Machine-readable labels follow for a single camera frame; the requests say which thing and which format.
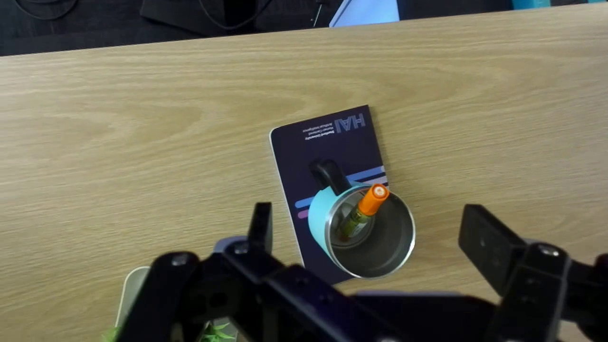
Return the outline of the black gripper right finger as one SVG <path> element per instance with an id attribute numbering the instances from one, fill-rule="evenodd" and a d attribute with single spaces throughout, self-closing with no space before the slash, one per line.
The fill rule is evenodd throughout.
<path id="1" fill-rule="evenodd" d="M 557 342 L 562 320 L 608 342 L 606 252 L 577 261 L 557 244 L 517 235 L 477 202 L 463 206 L 458 244 L 500 294 L 488 342 Z"/>

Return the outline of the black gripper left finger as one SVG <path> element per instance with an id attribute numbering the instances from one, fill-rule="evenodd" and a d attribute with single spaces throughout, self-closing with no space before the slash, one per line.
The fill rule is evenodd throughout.
<path id="1" fill-rule="evenodd" d="M 197 342 L 228 316 L 251 342 L 405 342 L 405 334 L 302 265 L 272 256 L 272 204 L 256 202 L 249 231 L 205 259 L 158 256 L 116 342 Z"/>

